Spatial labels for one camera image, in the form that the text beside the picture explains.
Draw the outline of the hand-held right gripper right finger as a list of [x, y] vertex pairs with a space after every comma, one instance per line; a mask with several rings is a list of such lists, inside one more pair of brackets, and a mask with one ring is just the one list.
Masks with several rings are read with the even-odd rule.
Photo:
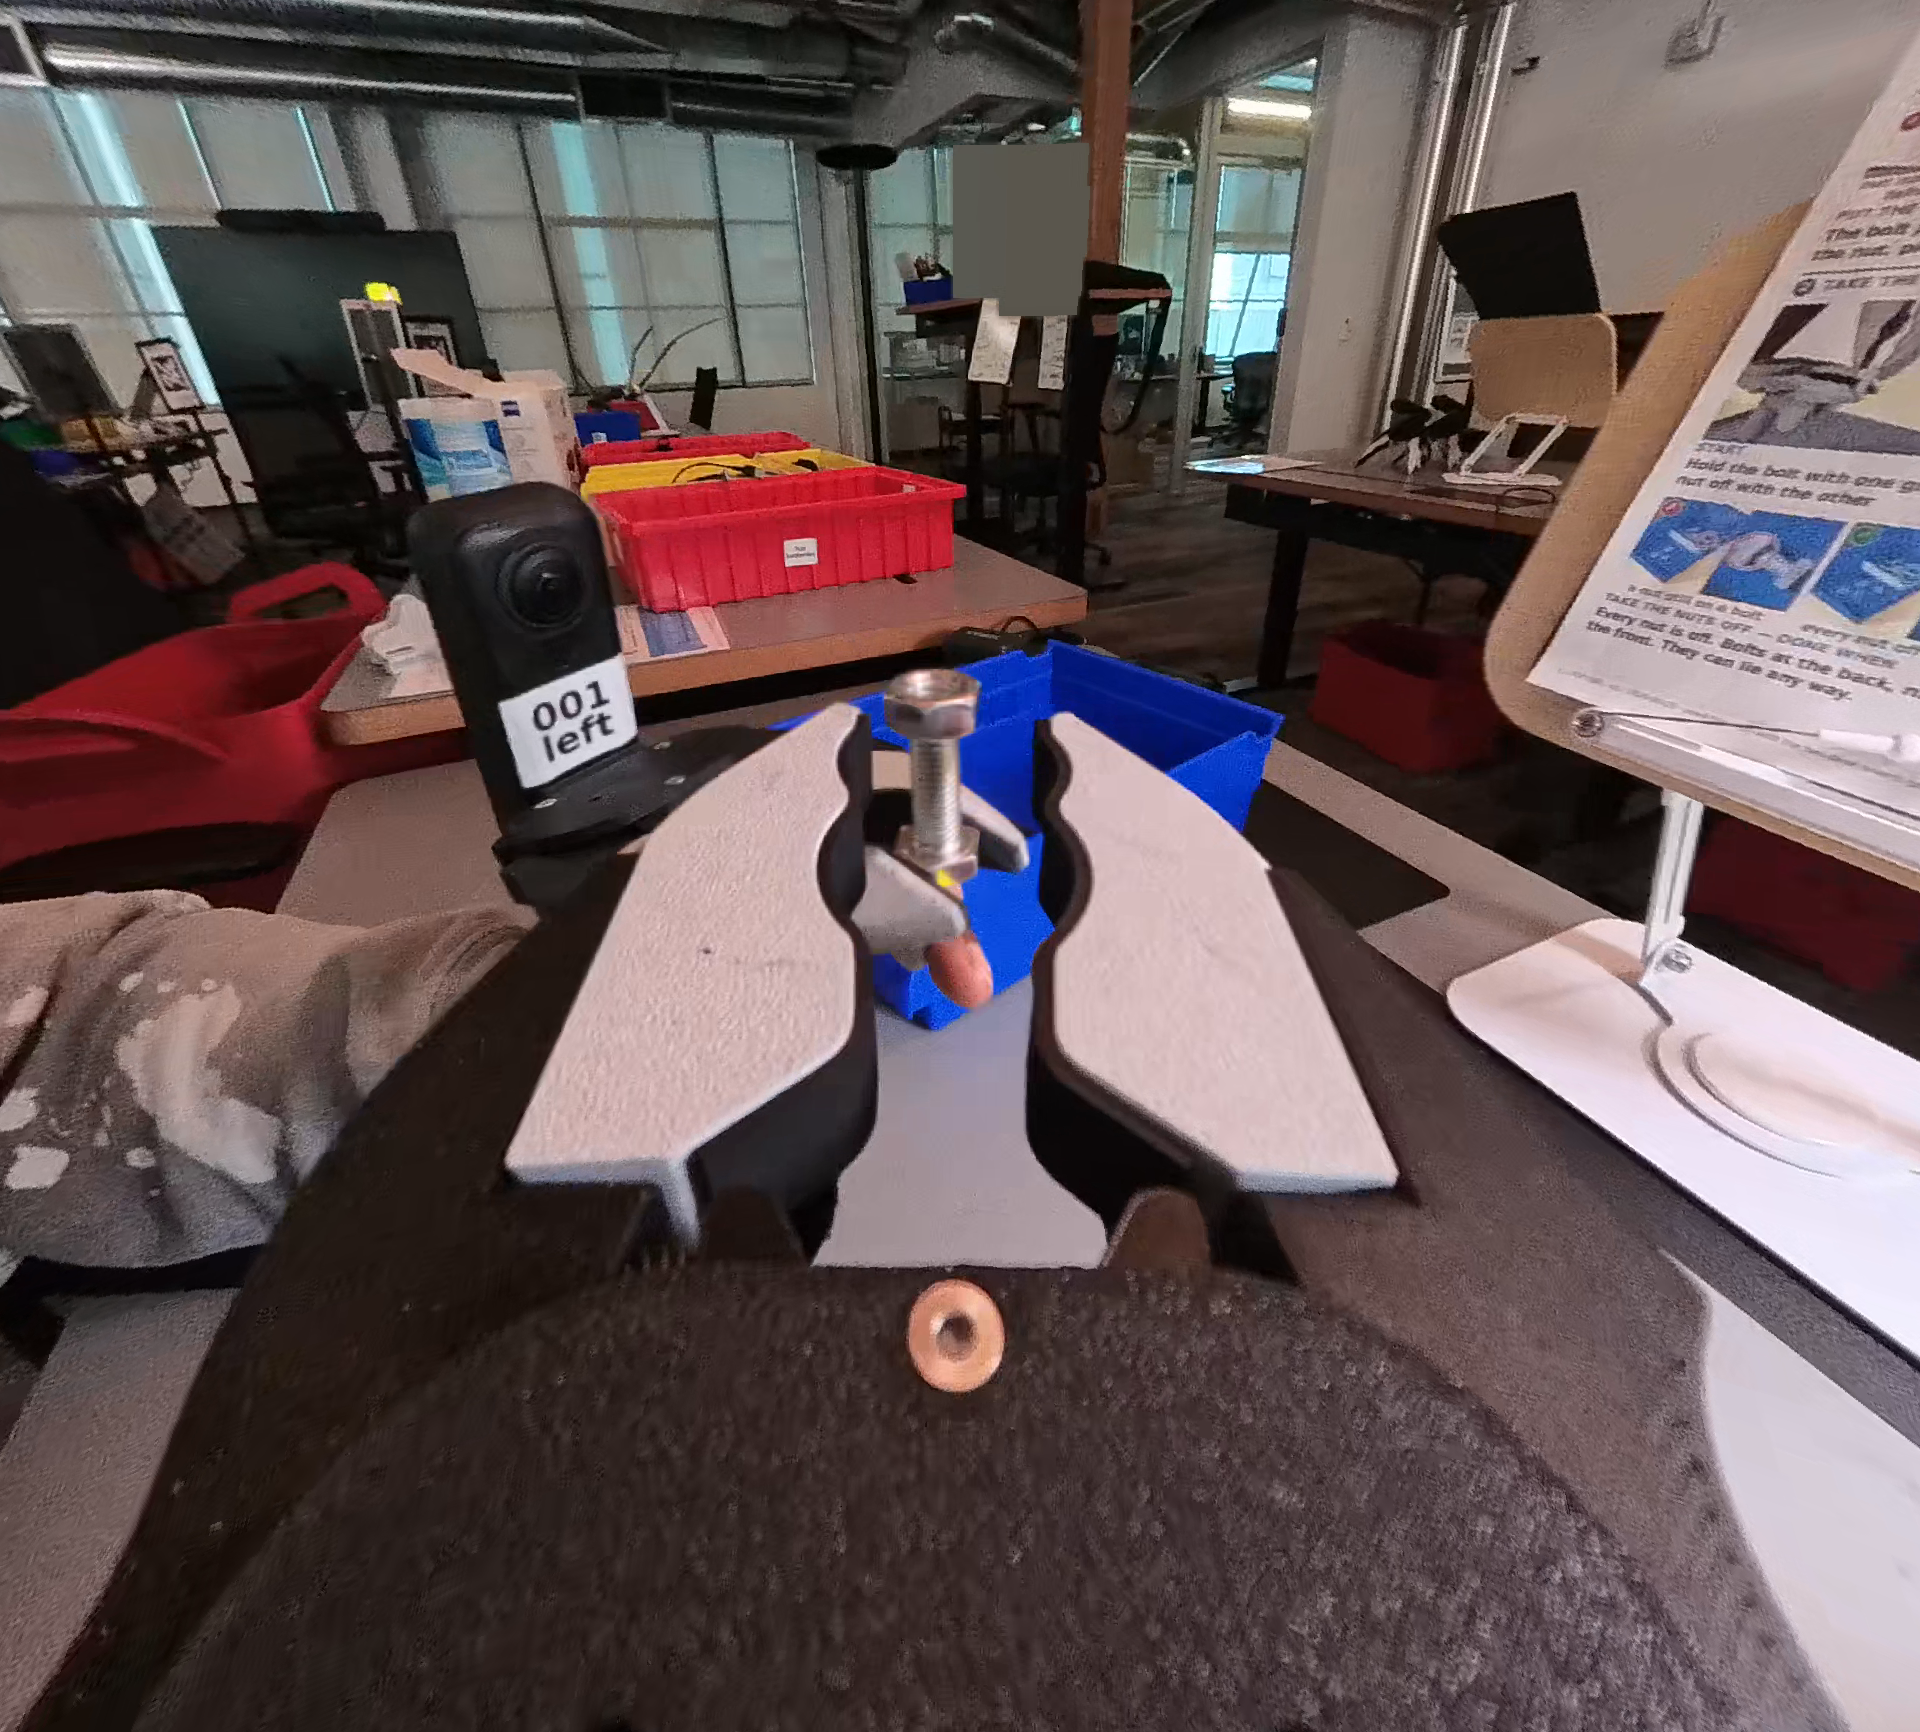
[[1142, 1191], [1212, 1226], [1271, 1198], [1393, 1191], [1400, 1168], [1271, 862], [1075, 714], [1036, 725], [1041, 904], [1026, 1142], [1117, 1229]]

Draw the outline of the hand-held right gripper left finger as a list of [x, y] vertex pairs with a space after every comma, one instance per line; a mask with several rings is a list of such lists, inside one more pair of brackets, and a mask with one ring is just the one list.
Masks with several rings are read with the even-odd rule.
[[878, 1111], [871, 795], [871, 724], [832, 704], [645, 841], [506, 1145], [519, 1184], [650, 1185], [678, 1239], [724, 1191], [826, 1231]]

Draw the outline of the steel hex bolt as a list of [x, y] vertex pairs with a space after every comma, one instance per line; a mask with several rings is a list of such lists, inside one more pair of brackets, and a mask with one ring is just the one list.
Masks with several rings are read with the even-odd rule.
[[959, 735], [910, 727], [907, 739], [908, 819], [895, 856], [931, 883], [962, 889], [981, 870], [981, 834], [964, 812]]

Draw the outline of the blue plastic bin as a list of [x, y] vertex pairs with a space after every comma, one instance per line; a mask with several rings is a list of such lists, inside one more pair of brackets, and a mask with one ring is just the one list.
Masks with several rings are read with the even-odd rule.
[[962, 780], [1025, 831], [1028, 848], [1020, 874], [984, 870], [966, 883], [973, 929], [995, 987], [1007, 991], [1033, 974], [1052, 934], [1042, 897], [1045, 836], [1034, 813], [1034, 739], [1045, 719], [1081, 718], [1240, 829], [1283, 718], [1068, 642], [998, 653], [966, 672], [981, 695], [975, 730], [961, 746]]

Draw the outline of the person's left forearm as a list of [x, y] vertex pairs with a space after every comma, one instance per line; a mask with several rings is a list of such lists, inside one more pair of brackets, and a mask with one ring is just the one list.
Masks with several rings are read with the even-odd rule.
[[388, 1071], [531, 932], [92, 889], [2, 908], [2, 1272], [265, 1244]]

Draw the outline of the white gripper cradle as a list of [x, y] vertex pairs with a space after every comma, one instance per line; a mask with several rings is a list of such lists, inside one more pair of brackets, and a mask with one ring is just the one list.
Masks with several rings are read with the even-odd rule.
[[381, 701], [439, 697], [452, 689], [432, 613], [417, 590], [397, 591], [384, 613], [363, 627], [359, 648]]

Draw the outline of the wipes canister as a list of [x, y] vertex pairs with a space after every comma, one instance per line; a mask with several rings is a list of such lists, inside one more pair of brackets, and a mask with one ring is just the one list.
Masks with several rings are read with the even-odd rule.
[[517, 483], [492, 400], [412, 397], [400, 400], [397, 414], [426, 501], [489, 494]]

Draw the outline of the white cardboard box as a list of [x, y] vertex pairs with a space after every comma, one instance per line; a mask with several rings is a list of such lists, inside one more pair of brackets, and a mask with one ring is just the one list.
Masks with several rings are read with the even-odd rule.
[[452, 364], [444, 352], [399, 348], [397, 370], [426, 386], [431, 400], [456, 396], [492, 412], [517, 481], [552, 481], [577, 490], [581, 446], [567, 378], [551, 368], [492, 375]]

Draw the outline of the printed colour leaflet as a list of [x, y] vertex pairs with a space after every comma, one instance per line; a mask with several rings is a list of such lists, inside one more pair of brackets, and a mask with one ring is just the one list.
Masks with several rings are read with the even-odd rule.
[[648, 610], [636, 602], [617, 602], [615, 617], [629, 663], [661, 663], [730, 650], [722, 615], [713, 605]]

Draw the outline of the red plastic storage bin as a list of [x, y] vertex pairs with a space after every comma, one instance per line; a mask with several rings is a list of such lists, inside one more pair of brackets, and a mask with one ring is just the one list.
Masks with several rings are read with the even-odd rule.
[[949, 569], [968, 490], [872, 464], [596, 495], [613, 567], [648, 611], [693, 611]]

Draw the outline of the red storage tray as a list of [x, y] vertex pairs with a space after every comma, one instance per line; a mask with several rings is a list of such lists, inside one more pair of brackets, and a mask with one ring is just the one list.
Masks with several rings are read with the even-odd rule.
[[581, 448], [585, 470], [655, 464], [678, 459], [767, 458], [775, 453], [802, 453], [812, 439], [786, 430], [739, 433], [643, 433], [629, 439], [600, 439]]

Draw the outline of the red floor bin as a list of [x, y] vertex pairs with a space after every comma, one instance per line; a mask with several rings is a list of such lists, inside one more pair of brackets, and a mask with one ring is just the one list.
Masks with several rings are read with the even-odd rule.
[[1484, 639], [1386, 619], [1322, 639], [1309, 715], [1407, 774], [1490, 763], [1507, 735]]
[[1724, 815], [1702, 831], [1689, 905], [1865, 995], [1918, 949], [1917, 889]]

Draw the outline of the red tote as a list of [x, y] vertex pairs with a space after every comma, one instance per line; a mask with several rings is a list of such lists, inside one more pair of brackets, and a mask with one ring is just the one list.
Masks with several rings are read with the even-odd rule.
[[326, 693], [387, 615], [372, 579], [308, 564], [217, 625], [149, 643], [2, 719], [2, 900], [176, 889], [270, 912], [348, 783], [463, 759], [463, 730], [331, 741]]

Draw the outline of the black office chair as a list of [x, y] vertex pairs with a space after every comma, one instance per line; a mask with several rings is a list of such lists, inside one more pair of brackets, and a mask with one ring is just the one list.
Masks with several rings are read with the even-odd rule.
[[1269, 446], [1278, 387], [1280, 354], [1238, 352], [1222, 383], [1222, 423], [1215, 433], [1220, 451], [1250, 451]]
[[110, 490], [57, 485], [2, 448], [4, 710], [189, 627], [183, 604], [137, 573], [131, 530]]

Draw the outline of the black standing desk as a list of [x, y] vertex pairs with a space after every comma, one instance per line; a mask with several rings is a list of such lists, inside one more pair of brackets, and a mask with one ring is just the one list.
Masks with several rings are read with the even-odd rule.
[[[1000, 317], [982, 299], [926, 295], [907, 285], [898, 315], [922, 338], [944, 338], [966, 352], [961, 422], [956, 533], [1008, 558], [1039, 551], [1076, 587], [1113, 590], [1118, 582], [1113, 551], [1097, 536], [1097, 505], [1108, 495], [1108, 394], [1121, 365], [1124, 315], [1142, 310], [1148, 344], [1164, 335], [1173, 285], [1164, 273], [1140, 266], [1092, 260], [1084, 268], [1075, 312], [1039, 324], [1039, 374], [1056, 370], [1054, 386], [1036, 386], [1034, 397], [1054, 412], [1054, 437], [1042, 448], [1015, 442], [1015, 383], [1020, 344], [1000, 352], [1007, 335], [1020, 338], [1019, 317]], [[978, 348], [988, 348], [988, 371], [975, 378]]]

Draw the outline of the black floor lamp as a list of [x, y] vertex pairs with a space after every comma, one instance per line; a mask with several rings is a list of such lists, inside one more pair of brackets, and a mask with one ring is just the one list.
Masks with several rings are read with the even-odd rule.
[[871, 179], [901, 157], [895, 145], [872, 140], [836, 140], [817, 151], [822, 187], [824, 234], [845, 255], [832, 270], [828, 315], [835, 334], [835, 365], [858, 380], [863, 446], [871, 461], [891, 461], [887, 394], [883, 371], [885, 327], [878, 315]]

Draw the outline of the instruction sheet on stand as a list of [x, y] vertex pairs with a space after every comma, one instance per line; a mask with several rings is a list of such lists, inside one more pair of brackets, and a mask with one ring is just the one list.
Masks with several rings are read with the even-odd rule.
[[1659, 788], [1643, 913], [1590, 920], [1458, 975], [1448, 1002], [1476, 1039], [1914, 1362], [1917, 1061], [1701, 952], [1686, 900], [1709, 812], [1917, 891], [1918, 776], [1908, 813], [1531, 680], [1813, 199], [1673, 298], [1486, 639], [1511, 722]]

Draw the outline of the spare black gripper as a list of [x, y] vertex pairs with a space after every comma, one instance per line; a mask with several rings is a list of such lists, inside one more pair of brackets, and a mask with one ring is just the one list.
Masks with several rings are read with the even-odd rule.
[[1386, 426], [1357, 456], [1357, 470], [1380, 465], [1415, 477], [1420, 471], [1453, 474], [1467, 461], [1467, 437], [1474, 406], [1442, 394], [1438, 400], [1393, 400]]

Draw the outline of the small wooden clipboard stand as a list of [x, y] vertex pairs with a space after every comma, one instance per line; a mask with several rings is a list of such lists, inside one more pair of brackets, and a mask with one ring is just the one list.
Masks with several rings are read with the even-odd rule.
[[1446, 474], [1457, 492], [1493, 492], [1560, 477], [1549, 453], [1572, 430], [1595, 433], [1621, 387], [1619, 327], [1603, 312], [1478, 317], [1467, 338], [1468, 422], [1483, 437]]

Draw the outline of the printed instruction sheet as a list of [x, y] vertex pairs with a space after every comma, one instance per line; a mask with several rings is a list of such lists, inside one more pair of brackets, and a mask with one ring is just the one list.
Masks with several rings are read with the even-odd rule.
[[1531, 680], [1917, 813], [1917, 619], [1908, 48]]

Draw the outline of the black light panel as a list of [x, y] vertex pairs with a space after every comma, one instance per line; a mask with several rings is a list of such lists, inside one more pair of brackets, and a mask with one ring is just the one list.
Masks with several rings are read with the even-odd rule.
[[1458, 212], [1438, 224], [1436, 244], [1481, 322], [1571, 317], [1604, 308], [1572, 189]]

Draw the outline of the black wall monitor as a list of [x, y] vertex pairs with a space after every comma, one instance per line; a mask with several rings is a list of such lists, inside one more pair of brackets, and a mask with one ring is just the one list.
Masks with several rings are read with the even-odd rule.
[[397, 285], [404, 312], [448, 322], [463, 365], [492, 359], [452, 231], [153, 224], [150, 234], [227, 403], [286, 389], [290, 378], [364, 400], [343, 305], [370, 282]]

